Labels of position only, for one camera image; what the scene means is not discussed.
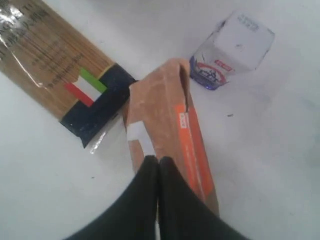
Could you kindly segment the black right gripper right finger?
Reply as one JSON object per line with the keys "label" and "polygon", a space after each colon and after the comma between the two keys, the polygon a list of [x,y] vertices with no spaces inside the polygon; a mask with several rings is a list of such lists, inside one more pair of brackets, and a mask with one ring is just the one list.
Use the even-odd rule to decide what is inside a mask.
{"label": "black right gripper right finger", "polygon": [[195,195],[174,161],[159,162],[159,228],[162,240],[246,240]]}

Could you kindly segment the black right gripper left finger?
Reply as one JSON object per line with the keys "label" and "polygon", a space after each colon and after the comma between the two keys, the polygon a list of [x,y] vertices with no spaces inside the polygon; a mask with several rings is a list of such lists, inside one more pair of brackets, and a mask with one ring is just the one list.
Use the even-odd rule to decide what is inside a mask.
{"label": "black right gripper left finger", "polygon": [[122,195],[98,218],[69,236],[69,240],[154,240],[158,204],[155,156],[144,158]]}

